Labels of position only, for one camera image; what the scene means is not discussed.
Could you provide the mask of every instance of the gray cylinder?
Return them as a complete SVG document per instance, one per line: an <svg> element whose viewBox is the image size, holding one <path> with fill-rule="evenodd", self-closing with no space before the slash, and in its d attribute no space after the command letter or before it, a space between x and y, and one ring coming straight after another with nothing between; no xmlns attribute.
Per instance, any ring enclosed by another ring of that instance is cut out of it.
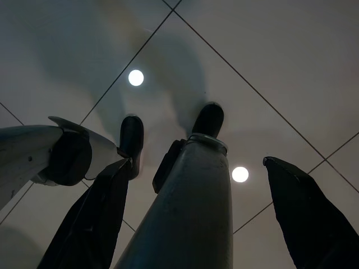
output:
<svg viewBox="0 0 359 269"><path fill-rule="evenodd" d="M189 139L115 268L232 268L226 153L214 138Z"/></svg>

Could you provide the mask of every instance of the recessed light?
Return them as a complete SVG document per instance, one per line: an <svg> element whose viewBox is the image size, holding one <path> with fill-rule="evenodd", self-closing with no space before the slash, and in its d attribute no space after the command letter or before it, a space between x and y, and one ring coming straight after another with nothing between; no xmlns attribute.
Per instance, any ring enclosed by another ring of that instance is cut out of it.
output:
<svg viewBox="0 0 359 269"><path fill-rule="evenodd" d="M144 74L140 70L132 70L128 75L128 81L133 86L140 86L144 81Z"/></svg>
<svg viewBox="0 0 359 269"><path fill-rule="evenodd" d="M248 170L244 167L236 167L232 172L232 178L236 182L244 182L248 179Z"/></svg>

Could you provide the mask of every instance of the black shoe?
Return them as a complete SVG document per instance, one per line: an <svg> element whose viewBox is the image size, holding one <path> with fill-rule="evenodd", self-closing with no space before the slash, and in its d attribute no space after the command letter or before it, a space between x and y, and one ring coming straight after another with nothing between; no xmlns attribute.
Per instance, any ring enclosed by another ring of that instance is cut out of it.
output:
<svg viewBox="0 0 359 269"><path fill-rule="evenodd" d="M217 103L209 103L202 108L197 117L192 133L202 133L204 135L217 138L224 120L223 109Z"/></svg>
<svg viewBox="0 0 359 269"><path fill-rule="evenodd" d="M127 116L121 124L119 135L119 154L132 158L130 179L136 178L140 172L140 155L144 147L144 125L135 115Z"/></svg>

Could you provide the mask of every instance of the black boot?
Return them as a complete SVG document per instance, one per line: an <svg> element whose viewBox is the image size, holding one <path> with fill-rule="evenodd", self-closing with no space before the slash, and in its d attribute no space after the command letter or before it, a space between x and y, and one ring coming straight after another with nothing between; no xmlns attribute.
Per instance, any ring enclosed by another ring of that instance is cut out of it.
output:
<svg viewBox="0 0 359 269"><path fill-rule="evenodd" d="M202 108L197 117L192 133L202 133L204 135L217 138L224 120L223 109L217 103L209 103Z"/></svg>
<svg viewBox="0 0 359 269"><path fill-rule="evenodd" d="M144 125L135 115L127 116L121 124L118 153L122 157L132 158L130 180L140 172L140 155L144 147Z"/></svg>

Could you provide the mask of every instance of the ceiling light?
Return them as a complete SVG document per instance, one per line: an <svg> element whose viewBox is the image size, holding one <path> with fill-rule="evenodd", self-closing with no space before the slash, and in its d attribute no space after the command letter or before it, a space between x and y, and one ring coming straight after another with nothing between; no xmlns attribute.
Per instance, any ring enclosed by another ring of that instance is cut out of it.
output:
<svg viewBox="0 0 359 269"><path fill-rule="evenodd" d="M232 178L236 182L244 182L248 179L248 170L244 167L236 167L232 172Z"/></svg>
<svg viewBox="0 0 359 269"><path fill-rule="evenodd" d="M128 81L131 85L140 86L144 81L144 74L140 70L132 70L128 75Z"/></svg>

